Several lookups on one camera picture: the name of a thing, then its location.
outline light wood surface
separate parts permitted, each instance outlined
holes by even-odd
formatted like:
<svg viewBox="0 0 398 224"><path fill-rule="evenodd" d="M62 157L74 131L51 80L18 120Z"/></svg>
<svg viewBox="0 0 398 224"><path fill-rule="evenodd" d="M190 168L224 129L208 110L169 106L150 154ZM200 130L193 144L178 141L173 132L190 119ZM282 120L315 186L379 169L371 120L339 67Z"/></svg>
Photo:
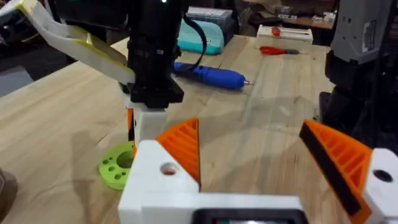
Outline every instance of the light wood surface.
<svg viewBox="0 0 398 224"><path fill-rule="evenodd" d="M115 47L126 53L126 41ZM318 114L328 48L263 56L254 38L236 36L203 64L240 72L254 85L227 91L177 79L184 101L168 126L199 117L204 192L299 195L310 223L339 223L333 192L298 137ZM183 53L194 62L198 54ZM127 140L126 111L115 81L75 63L0 98L0 167L19 182L4 223L119 223L120 191L97 165Z"/></svg>

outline blue handheld tool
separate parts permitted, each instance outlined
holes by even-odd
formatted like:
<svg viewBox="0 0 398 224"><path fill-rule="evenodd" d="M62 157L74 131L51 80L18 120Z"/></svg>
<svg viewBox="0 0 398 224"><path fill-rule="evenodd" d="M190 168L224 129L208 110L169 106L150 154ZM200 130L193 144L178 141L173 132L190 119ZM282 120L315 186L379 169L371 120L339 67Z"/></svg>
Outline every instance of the blue handheld tool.
<svg viewBox="0 0 398 224"><path fill-rule="evenodd" d="M232 70L197 66L194 71L187 71L187 68L190 67L192 64L175 62L174 69L183 71L177 72L175 75L229 90L240 90L244 85L250 84L243 75Z"/></svg>

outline orange 3d printed part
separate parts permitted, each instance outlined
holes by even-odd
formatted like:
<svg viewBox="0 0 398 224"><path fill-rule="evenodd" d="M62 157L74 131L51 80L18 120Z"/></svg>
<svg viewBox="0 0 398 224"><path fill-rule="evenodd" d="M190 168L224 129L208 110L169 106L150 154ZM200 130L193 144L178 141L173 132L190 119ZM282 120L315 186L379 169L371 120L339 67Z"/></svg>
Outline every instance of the orange 3d printed part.
<svg viewBox="0 0 398 224"><path fill-rule="evenodd" d="M198 119L192 118L177 124L156 140L200 184Z"/></svg>
<svg viewBox="0 0 398 224"><path fill-rule="evenodd" d="M300 137L308 147L351 223L364 223L371 210L362 198L372 150L318 122L305 120Z"/></svg>

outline green disc with holes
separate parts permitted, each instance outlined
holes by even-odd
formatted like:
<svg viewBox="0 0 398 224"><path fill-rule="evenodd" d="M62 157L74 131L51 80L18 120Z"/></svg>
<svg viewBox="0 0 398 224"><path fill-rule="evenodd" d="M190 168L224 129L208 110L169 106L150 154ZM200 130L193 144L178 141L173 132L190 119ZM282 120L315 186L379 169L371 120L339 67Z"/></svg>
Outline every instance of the green disc with holes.
<svg viewBox="0 0 398 224"><path fill-rule="evenodd" d="M99 173L105 183L113 189L123 190L132 164L134 141L123 142L110 148L102 157Z"/></svg>

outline wood grain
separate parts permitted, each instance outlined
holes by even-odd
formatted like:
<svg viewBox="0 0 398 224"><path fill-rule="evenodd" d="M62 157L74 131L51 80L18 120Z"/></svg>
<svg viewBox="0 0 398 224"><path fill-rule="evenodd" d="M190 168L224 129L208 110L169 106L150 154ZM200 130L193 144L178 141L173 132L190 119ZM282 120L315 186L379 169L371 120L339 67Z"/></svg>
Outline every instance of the wood grain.
<svg viewBox="0 0 398 224"><path fill-rule="evenodd" d="M126 41L114 46L126 53ZM227 91L176 78L183 103L167 109L168 126L197 116L204 192L299 195L310 223L339 223L340 207L298 137L318 112L328 48L263 56L236 36L203 64L240 72L254 83ZM183 53L180 61L194 62ZM105 186L97 163L127 140L126 112L115 81L80 62L0 98L0 166L19 192L4 223L119 223L120 191Z"/></svg>

